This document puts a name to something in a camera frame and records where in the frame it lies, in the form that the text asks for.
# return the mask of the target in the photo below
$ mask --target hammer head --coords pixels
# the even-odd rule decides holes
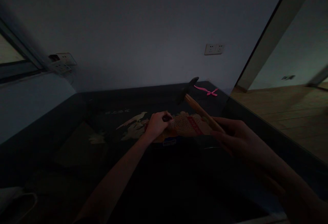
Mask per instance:
[[[189,92],[190,87],[193,87],[196,82],[198,81],[199,77],[193,78],[185,87],[184,89],[179,93],[177,98],[175,99],[177,104],[180,104],[184,99],[185,95]]]

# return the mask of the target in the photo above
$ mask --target wooden hammer handle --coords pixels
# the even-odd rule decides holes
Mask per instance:
[[[209,126],[214,130],[221,133],[226,133],[224,129],[209,115],[207,112],[192,98],[189,94],[186,94],[184,100],[193,108],[201,117],[206,117],[209,121]],[[221,144],[222,148],[226,150],[232,157],[232,151],[225,145]],[[270,188],[274,194],[281,196],[285,193],[285,190],[270,176],[264,173],[258,166],[251,162],[246,162],[255,172],[255,174],[262,180],[262,182]]]
[[[186,94],[184,100],[190,105],[191,108],[196,111],[197,114],[199,114],[201,117],[205,117],[208,120],[209,126],[214,131],[218,131],[224,134],[226,133],[223,128],[221,128],[221,126],[209,114],[207,114],[207,112],[204,111],[204,109],[192,97],[190,97],[189,94]]]

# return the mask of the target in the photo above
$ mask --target wooden floor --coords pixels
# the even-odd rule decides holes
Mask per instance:
[[[321,87],[328,88],[328,82]],[[289,86],[244,93],[234,88],[231,96],[328,164],[328,91]]]

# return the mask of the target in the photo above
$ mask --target pink ribbon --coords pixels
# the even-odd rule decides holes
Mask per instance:
[[[196,87],[196,88],[199,89],[199,90],[203,90],[203,91],[207,92],[207,95],[211,95],[212,94],[213,96],[217,96],[217,94],[215,94],[215,92],[216,92],[216,90],[218,90],[218,88],[216,88],[213,92],[210,92],[207,89],[202,88],[202,87]]]

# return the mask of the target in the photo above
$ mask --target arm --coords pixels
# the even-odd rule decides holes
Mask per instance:
[[[83,217],[93,217],[99,223],[107,222],[145,150],[171,122],[164,122],[162,120],[165,115],[172,118],[167,111],[151,116],[145,134],[142,135],[97,185],[83,205],[76,221]]]
[[[283,188],[283,191],[275,193],[279,193],[281,205],[292,223],[328,222],[327,204],[244,122],[222,117],[214,117],[214,120],[224,126],[227,132],[223,134],[213,131],[214,138],[231,150],[233,155],[263,169],[278,183],[280,189]]]

